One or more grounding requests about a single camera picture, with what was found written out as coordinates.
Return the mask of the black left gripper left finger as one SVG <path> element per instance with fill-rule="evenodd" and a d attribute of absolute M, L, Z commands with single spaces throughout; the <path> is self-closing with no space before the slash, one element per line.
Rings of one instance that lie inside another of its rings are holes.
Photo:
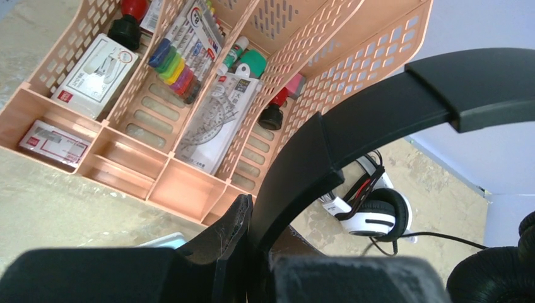
<path fill-rule="evenodd" d="M 184 245 L 34 249 L 1 277 L 2 302 L 245 302 L 252 198 Z"/>

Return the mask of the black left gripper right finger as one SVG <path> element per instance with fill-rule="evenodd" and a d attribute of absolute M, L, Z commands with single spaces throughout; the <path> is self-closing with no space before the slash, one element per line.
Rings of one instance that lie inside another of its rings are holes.
<path fill-rule="evenodd" d="M 328 256 L 287 228 L 267 254 L 269 302 L 450 302 L 437 272 L 414 257 Z"/>

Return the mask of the white and black headphones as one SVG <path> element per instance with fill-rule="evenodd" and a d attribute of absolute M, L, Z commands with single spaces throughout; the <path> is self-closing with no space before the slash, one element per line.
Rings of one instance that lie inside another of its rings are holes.
<path fill-rule="evenodd" d="M 341 198 L 332 191 L 319 198 L 322 207 L 351 235 L 395 242 L 411 233 L 413 211 L 407 197 L 394 189 L 378 150 L 358 158 L 364 174 Z"/>

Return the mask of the small black on-ear headphones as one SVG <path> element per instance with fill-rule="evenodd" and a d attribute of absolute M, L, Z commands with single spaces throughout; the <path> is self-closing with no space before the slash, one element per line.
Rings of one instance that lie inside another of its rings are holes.
<path fill-rule="evenodd" d="M 342 168 L 383 145 L 448 122 L 458 133 L 534 120 L 534 51 L 451 52 L 316 113 L 271 164 L 249 225 L 247 298 L 269 302 L 267 254 L 309 204 L 343 183 Z M 517 246 L 484 249 L 460 262 L 444 286 L 450 302 L 534 301 L 534 217 Z"/>

